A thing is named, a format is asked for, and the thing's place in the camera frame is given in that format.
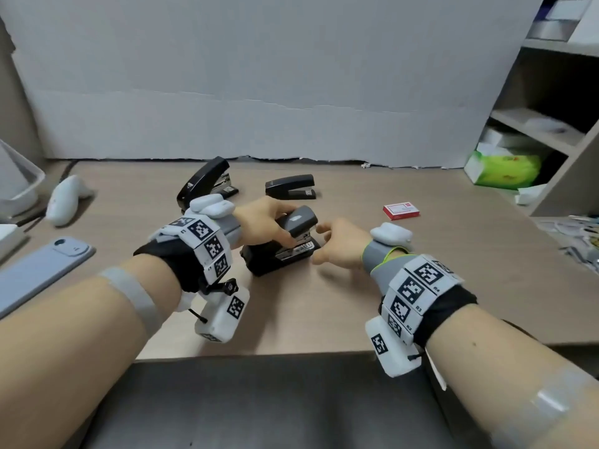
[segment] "black stapler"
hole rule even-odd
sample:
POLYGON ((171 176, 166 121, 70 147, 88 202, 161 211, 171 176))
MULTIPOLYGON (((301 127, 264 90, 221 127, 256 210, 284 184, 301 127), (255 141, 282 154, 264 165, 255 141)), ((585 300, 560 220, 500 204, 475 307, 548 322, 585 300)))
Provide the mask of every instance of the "black stapler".
POLYGON ((241 249, 241 257, 255 276, 260 277, 307 258, 320 248, 310 235, 311 229, 318 223, 318 218, 308 206, 300 206, 297 210, 279 217, 277 223, 295 238, 297 244, 291 249, 282 247, 276 241, 244 246, 241 249))
POLYGON ((238 193, 239 189, 231 185, 228 168, 229 163, 220 156, 216 156, 200 168, 177 195, 181 211, 185 212, 189 208, 191 200, 210 193, 221 194, 226 199, 238 193))
POLYGON ((266 182, 266 195, 277 200, 314 200, 316 192, 312 175, 286 176, 266 182))

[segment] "forearm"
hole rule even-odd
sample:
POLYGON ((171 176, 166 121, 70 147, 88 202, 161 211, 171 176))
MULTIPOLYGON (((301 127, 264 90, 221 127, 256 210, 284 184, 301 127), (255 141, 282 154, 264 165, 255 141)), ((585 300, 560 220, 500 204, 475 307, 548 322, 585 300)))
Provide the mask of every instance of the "forearm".
MULTIPOLYGON (((571 363, 478 305, 456 311, 426 345, 438 370, 476 422, 492 433, 571 363)), ((599 384, 535 447, 591 447, 599 439, 599 384)))
MULTIPOLYGON (((120 265, 164 319, 181 296, 162 260, 120 265)), ((147 342, 135 309, 107 279, 92 277, 34 300, 0 321, 0 447, 59 447, 94 410, 147 342)))

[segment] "shelf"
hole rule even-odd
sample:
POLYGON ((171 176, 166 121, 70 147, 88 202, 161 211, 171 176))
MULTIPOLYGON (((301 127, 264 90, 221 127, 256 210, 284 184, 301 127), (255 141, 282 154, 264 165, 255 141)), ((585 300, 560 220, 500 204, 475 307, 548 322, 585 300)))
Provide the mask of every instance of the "shelf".
POLYGON ((553 52, 570 53, 573 55, 586 55, 588 57, 599 57, 599 44, 571 44, 565 41, 548 41, 547 39, 524 39, 523 47, 539 50, 550 50, 553 52))
POLYGON ((525 126, 525 123, 529 119, 542 116, 543 115, 539 112, 527 108, 493 110, 490 114, 492 119, 497 120, 524 135, 528 135, 530 138, 533 138, 554 150, 562 152, 566 156, 571 155, 576 150, 576 145, 578 145, 585 135, 575 129, 556 134, 531 129, 525 126))

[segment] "light blue phone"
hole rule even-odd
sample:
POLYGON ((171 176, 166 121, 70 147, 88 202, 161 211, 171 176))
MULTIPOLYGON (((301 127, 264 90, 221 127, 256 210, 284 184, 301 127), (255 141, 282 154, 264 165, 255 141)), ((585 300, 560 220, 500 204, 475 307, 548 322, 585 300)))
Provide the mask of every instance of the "light blue phone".
POLYGON ((95 253, 96 249, 86 242, 63 236, 0 270, 0 318, 95 253))

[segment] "silver tape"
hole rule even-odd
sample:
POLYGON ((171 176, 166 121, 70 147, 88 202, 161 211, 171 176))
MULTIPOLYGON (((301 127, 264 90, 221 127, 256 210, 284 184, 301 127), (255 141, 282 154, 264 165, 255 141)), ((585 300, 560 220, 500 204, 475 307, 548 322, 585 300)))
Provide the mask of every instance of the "silver tape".
POLYGON ((568 415, 582 390, 593 382, 584 370, 564 367, 491 434, 491 443, 497 449, 529 448, 568 415))
POLYGON ((152 337, 162 326, 162 315, 137 279, 120 268, 105 269, 100 275, 129 299, 146 328, 148 338, 152 337))

